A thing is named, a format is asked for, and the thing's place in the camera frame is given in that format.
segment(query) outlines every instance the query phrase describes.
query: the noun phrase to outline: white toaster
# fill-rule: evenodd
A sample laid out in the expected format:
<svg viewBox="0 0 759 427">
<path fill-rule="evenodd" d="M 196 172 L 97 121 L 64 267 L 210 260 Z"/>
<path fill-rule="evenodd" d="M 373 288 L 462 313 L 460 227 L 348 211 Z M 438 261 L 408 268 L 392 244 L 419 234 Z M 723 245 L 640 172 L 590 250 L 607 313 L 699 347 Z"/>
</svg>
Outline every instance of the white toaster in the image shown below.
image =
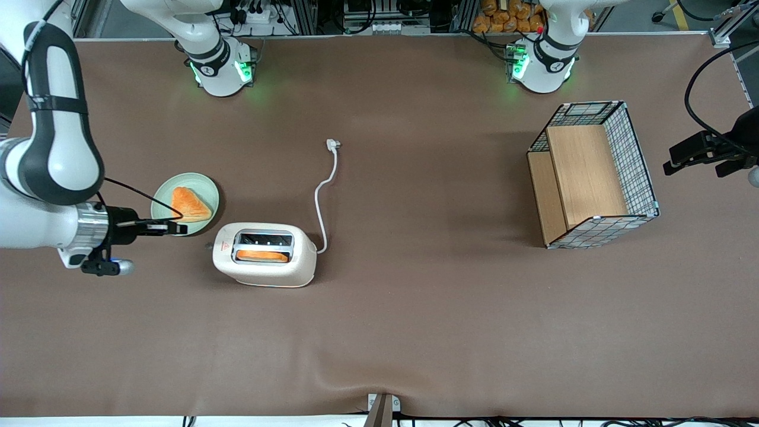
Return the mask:
<svg viewBox="0 0 759 427">
<path fill-rule="evenodd" d="M 213 265 L 244 285 L 298 288 L 313 279 L 317 247 L 296 226 L 232 223 L 216 235 Z"/>
</svg>

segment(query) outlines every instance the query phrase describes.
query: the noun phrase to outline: wire basket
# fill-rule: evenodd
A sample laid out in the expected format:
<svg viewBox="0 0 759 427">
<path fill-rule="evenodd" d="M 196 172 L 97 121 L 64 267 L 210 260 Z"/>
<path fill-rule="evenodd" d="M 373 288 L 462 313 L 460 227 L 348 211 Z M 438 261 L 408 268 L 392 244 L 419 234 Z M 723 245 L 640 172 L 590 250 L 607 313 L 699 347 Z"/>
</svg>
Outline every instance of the wire basket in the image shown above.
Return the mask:
<svg viewBox="0 0 759 427">
<path fill-rule="evenodd" d="M 627 215 L 587 218 L 546 247 L 594 248 L 659 216 L 646 161 L 623 101 L 562 104 L 528 152 L 549 151 L 546 130 L 551 126 L 602 125 L 609 140 L 614 166 L 627 206 Z"/>
</svg>

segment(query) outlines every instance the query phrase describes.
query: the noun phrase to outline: table surface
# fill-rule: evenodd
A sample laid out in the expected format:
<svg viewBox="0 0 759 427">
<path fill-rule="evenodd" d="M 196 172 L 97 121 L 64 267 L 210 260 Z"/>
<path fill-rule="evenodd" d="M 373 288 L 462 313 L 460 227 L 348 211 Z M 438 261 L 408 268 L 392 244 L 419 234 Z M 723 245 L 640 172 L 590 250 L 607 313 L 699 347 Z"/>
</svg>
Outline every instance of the table surface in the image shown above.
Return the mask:
<svg viewBox="0 0 759 427">
<path fill-rule="evenodd" d="M 590 36 L 549 95 L 467 37 L 272 40 L 253 89 L 207 96 L 171 43 L 78 43 L 107 176 L 222 191 L 204 234 L 115 249 L 128 277 L 0 252 L 4 416 L 350 413 L 370 392 L 419 416 L 757 416 L 759 193 L 709 166 L 665 177 L 699 129 L 682 105 L 708 36 Z M 603 248 L 543 247 L 525 152 L 560 103 L 625 100 L 662 216 Z M 748 109 L 733 65 L 694 107 Z M 29 134 L 20 110 L 12 134 Z M 302 289 L 236 284 L 206 244 L 238 221 L 318 245 Z M 109 204 L 149 202 L 113 185 Z"/>
</svg>

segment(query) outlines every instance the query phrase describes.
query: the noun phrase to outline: plate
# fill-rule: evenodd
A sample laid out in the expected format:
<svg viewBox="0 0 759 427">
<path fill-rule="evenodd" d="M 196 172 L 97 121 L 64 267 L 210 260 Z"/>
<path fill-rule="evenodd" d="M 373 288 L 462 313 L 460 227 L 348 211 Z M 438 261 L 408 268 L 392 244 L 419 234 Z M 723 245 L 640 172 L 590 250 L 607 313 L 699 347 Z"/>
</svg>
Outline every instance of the plate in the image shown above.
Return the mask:
<svg viewBox="0 0 759 427">
<path fill-rule="evenodd" d="M 211 210 L 211 217 L 208 220 L 197 223 L 180 223 L 187 226 L 187 234 L 183 236 L 189 236 L 201 231 L 211 222 L 211 220 L 213 220 L 216 211 L 219 209 L 219 189 L 216 187 L 216 184 L 211 181 L 211 178 L 199 173 L 187 172 L 168 179 L 168 181 L 158 187 L 158 191 L 156 191 L 156 195 L 153 197 L 171 206 L 172 193 L 174 192 L 174 188 L 177 187 L 187 187 L 192 190 Z M 152 202 L 150 204 L 150 216 L 154 220 L 157 220 L 159 218 L 176 217 L 176 213 L 172 210 L 166 209 L 156 202 Z"/>
</svg>

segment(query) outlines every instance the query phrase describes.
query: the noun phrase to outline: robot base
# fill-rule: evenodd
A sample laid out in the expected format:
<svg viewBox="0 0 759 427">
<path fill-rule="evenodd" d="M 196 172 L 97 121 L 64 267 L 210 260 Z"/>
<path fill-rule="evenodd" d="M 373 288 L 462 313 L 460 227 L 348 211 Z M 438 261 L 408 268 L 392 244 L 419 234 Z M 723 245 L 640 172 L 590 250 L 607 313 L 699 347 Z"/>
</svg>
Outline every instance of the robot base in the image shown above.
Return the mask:
<svg viewBox="0 0 759 427">
<path fill-rule="evenodd" d="M 215 76 L 206 76 L 195 71 L 195 80 L 213 96 L 231 96 L 246 86 L 253 86 L 256 73 L 258 51 L 233 37 L 224 37 L 229 44 L 230 56 L 226 64 Z"/>
<path fill-rule="evenodd" d="M 507 64 L 509 81 L 517 81 L 535 93 L 551 93 L 562 86 L 569 78 L 575 60 L 559 72 L 550 72 L 546 66 L 537 61 L 534 55 L 534 43 L 522 39 L 506 48 L 506 57 L 514 59 L 514 64 Z"/>
</svg>

